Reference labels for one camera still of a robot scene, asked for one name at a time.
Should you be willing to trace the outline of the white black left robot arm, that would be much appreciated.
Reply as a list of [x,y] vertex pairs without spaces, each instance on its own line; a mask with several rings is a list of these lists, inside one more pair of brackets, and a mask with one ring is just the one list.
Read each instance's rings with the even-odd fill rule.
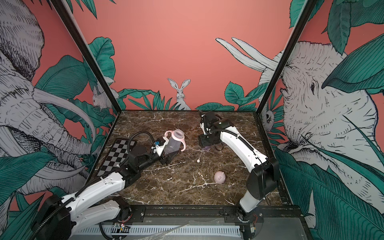
[[47,199],[31,224],[31,240],[68,240],[79,231],[113,219],[129,221],[130,205],[121,197],[104,204],[100,201],[119,192],[141,177],[141,172],[159,161],[168,164],[180,151],[168,154],[157,146],[150,153],[128,152],[127,158],[109,175],[101,176],[89,186],[63,197]]

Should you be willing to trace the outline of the purple bottle collar with straw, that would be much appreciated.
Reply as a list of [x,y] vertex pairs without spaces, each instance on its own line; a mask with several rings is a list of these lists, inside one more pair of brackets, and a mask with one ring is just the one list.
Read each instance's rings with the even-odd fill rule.
[[200,163],[200,162],[201,162],[201,159],[202,159],[202,156],[203,156],[204,154],[206,154],[206,153],[209,153],[210,150],[211,150],[211,147],[210,147],[210,146],[207,146],[207,147],[202,148],[202,150],[201,150],[201,154],[200,154],[199,158],[196,160],[196,162],[197,162],[197,163]]

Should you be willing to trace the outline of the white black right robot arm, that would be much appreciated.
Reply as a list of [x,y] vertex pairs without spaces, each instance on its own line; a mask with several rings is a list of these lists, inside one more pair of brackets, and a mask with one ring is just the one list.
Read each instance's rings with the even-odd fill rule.
[[200,127],[203,134],[198,136],[202,148],[224,143],[242,160],[248,169],[245,195],[240,200],[244,213],[253,211],[270,192],[275,190],[280,180],[278,160],[258,151],[228,119],[219,117],[214,112],[199,112]]

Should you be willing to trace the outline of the clear plastic baby bottle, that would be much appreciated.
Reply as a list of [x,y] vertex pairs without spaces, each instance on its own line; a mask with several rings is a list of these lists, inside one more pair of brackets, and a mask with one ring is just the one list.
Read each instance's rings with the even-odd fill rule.
[[183,145],[181,151],[184,152],[187,147],[185,142],[185,133],[182,130],[176,129],[174,131],[166,131],[164,136],[168,137],[168,134],[171,134],[171,136],[168,144],[164,148],[164,154],[179,151],[181,145]]

